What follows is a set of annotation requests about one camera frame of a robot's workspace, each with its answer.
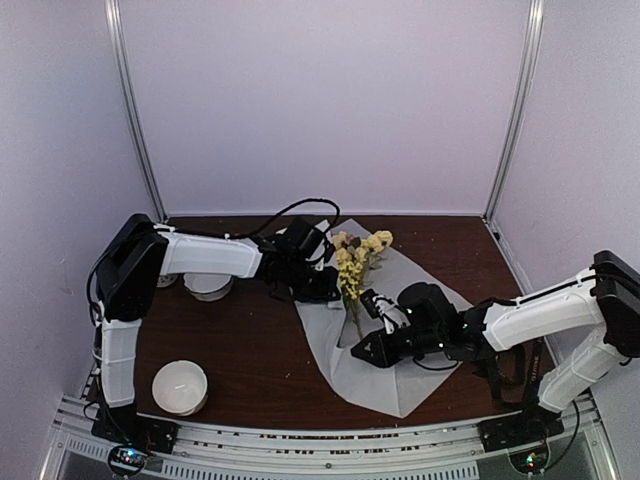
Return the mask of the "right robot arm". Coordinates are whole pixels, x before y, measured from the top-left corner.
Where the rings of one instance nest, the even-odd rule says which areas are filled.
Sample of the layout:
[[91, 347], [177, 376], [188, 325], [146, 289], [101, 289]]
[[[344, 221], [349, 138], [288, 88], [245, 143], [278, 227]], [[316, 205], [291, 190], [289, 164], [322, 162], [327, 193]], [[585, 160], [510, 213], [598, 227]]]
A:
[[435, 283], [416, 282], [396, 299], [372, 289], [360, 302], [383, 326], [367, 334], [351, 355], [378, 368], [405, 358], [442, 353], [460, 363], [482, 363], [497, 380], [500, 352], [560, 331], [591, 331], [573, 353], [536, 381], [513, 419], [519, 440], [535, 440], [583, 391], [615, 365], [639, 355], [639, 273], [609, 250], [590, 267], [547, 289], [510, 300], [487, 299], [458, 310]]

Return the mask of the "translucent white wrapping paper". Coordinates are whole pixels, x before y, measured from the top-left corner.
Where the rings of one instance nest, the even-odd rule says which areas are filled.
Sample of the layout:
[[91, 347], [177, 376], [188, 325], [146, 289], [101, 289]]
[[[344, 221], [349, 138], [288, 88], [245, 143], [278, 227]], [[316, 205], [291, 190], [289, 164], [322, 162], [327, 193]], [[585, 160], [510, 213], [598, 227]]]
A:
[[[407, 286], [424, 281], [441, 287], [458, 311], [471, 303], [439, 281], [415, 262], [391, 247], [383, 253], [382, 267], [368, 275], [368, 286], [396, 299]], [[352, 322], [341, 300], [324, 303], [296, 302], [315, 363], [332, 390], [345, 401], [379, 413], [405, 418], [452, 375], [456, 367], [444, 354], [429, 354], [419, 365], [411, 359], [390, 368], [377, 368], [351, 355], [360, 340], [359, 331], [368, 334], [383, 327], [366, 311], [358, 309], [359, 326]]]

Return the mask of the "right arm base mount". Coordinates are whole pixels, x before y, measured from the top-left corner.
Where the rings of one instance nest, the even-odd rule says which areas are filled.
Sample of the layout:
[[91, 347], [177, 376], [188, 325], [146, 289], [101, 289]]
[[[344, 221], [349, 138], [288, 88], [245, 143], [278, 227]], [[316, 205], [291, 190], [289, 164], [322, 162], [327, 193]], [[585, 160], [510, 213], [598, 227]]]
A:
[[530, 443], [543, 443], [564, 432], [558, 416], [543, 417], [520, 413], [481, 421], [478, 431], [486, 452], [512, 449]]

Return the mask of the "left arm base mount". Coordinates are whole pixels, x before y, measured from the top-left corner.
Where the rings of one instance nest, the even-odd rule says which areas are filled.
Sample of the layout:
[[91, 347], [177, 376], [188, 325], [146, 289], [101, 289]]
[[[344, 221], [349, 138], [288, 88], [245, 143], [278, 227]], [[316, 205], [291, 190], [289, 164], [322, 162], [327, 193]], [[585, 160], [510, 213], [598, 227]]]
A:
[[179, 425], [175, 422], [137, 417], [132, 425], [115, 425], [111, 420], [95, 420], [91, 427], [94, 437], [113, 443], [130, 445], [149, 453], [171, 454]]

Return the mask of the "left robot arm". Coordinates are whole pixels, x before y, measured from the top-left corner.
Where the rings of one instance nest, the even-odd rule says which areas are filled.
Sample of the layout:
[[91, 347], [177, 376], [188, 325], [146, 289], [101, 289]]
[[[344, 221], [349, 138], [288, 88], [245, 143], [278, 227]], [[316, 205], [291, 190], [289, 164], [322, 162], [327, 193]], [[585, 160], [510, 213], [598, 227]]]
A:
[[134, 387], [137, 337], [161, 277], [214, 275], [222, 283], [257, 279], [286, 287], [297, 302], [338, 301], [330, 229], [327, 222], [315, 226], [295, 217], [271, 235], [262, 229], [206, 234], [132, 215], [96, 260], [86, 285], [106, 429], [123, 444], [143, 436]]

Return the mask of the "yellow blossom stem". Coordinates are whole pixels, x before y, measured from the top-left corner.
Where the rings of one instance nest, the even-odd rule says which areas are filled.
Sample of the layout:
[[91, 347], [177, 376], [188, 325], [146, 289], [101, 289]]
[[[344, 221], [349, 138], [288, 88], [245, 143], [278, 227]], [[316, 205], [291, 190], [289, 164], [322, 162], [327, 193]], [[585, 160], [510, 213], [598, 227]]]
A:
[[390, 231], [377, 231], [364, 237], [344, 231], [333, 235], [332, 242], [339, 269], [358, 273], [379, 269], [393, 240]]

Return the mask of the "small yellow flower sprig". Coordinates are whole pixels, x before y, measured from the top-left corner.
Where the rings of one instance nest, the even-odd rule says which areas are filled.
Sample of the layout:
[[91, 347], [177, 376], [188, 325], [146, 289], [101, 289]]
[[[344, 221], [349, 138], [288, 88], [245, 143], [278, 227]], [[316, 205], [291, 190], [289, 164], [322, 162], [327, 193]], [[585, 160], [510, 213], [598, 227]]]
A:
[[364, 247], [355, 248], [343, 243], [336, 251], [336, 260], [345, 309], [356, 327], [358, 337], [363, 339], [359, 303], [360, 296], [364, 293], [365, 278], [370, 269], [371, 252]]

